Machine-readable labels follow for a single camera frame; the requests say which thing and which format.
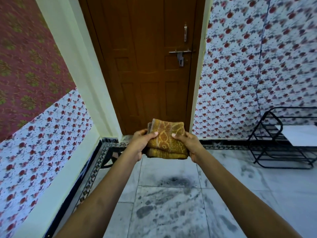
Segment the person's left hand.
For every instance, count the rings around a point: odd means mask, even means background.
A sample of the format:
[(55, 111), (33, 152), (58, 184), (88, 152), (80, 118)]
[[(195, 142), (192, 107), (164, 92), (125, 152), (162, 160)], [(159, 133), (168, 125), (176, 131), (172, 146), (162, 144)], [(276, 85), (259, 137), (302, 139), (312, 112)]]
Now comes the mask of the person's left hand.
[(138, 162), (142, 158), (142, 151), (148, 144), (148, 142), (144, 140), (144, 136), (147, 134), (147, 131), (147, 129), (136, 131), (124, 151), (124, 154), (133, 161)]

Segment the person's right hand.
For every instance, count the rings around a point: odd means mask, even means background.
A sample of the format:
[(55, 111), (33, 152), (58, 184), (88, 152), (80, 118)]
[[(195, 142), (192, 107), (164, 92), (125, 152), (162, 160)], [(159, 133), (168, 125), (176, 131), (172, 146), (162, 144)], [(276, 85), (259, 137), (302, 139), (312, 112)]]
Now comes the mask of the person's right hand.
[(206, 156), (208, 156), (209, 153), (195, 135), (187, 131), (185, 133), (187, 135), (187, 142), (184, 145), (189, 151), (189, 156), (194, 163), (201, 165), (202, 161), (204, 158), (206, 158)]

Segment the person's right forearm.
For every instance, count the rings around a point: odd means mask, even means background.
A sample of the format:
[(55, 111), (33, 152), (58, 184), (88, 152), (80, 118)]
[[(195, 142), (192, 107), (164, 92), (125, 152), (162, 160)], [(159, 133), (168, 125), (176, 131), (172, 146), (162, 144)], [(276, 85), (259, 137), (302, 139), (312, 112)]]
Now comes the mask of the person's right forearm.
[(244, 186), (207, 150), (197, 152), (194, 160), (248, 238), (302, 238), (288, 222)]

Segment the metal door latch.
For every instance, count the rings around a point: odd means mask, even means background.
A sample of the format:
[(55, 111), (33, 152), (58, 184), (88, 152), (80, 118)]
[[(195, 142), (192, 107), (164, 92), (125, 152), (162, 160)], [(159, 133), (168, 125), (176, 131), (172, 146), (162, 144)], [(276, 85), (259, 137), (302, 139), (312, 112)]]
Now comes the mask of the metal door latch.
[(187, 54), (187, 53), (192, 53), (192, 51), (191, 50), (185, 50), (185, 51), (177, 51), (176, 50), (176, 51), (170, 51), (169, 52), (169, 54), (176, 54), (179, 67), (183, 67), (184, 66), (184, 57), (183, 57), (183, 55)]

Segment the black metal rack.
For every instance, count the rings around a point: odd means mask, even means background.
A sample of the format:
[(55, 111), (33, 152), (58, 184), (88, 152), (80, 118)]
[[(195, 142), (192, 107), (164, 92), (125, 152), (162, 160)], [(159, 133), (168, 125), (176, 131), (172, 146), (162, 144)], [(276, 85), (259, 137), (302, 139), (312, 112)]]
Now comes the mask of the black metal rack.
[(317, 126), (317, 107), (273, 107), (266, 111), (247, 142), (253, 164), (268, 169), (310, 170), (317, 166), (317, 147), (294, 147), (284, 125)]

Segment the yellow patterned towel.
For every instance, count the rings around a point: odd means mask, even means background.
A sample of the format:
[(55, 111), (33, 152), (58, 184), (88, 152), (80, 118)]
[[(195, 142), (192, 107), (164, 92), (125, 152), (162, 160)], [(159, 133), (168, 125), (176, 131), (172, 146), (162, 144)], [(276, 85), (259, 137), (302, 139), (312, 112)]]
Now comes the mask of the yellow patterned towel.
[(151, 139), (144, 149), (147, 157), (169, 160), (185, 160), (188, 158), (189, 152), (186, 146), (172, 137), (173, 133), (185, 136), (183, 122), (153, 119), (152, 122), (148, 123), (147, 134), (154, 132), (158, 132), (158, 135)]

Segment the person's left forearm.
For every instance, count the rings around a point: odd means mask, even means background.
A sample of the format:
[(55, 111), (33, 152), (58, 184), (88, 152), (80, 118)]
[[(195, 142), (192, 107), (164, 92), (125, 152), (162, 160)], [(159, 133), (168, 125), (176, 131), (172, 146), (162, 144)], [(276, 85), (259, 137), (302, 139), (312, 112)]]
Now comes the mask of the person's left forearm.
[(126, 148), (55, 238), (103, 238), (133, 168), (141, 157), (141, 152)]

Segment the white flat board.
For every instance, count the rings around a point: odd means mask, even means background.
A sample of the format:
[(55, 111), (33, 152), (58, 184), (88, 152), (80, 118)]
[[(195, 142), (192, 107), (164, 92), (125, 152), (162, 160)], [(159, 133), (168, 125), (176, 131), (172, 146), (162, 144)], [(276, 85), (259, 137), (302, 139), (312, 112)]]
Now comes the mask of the white flat board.
[(282, 134), (294, 147), (317, 147), (315, 125), (284, 125)]

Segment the brown wooden door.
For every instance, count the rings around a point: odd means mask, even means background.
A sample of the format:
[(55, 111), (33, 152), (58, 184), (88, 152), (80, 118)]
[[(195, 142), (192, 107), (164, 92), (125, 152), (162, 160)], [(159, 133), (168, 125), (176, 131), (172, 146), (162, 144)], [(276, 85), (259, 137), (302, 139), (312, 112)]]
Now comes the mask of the brown wooden door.
[[(185, 122), (197, 0), (85, 0), (101, 70), (132, 135), (152, 119)], [(184, 25), (188, 26), (184, 42)]]

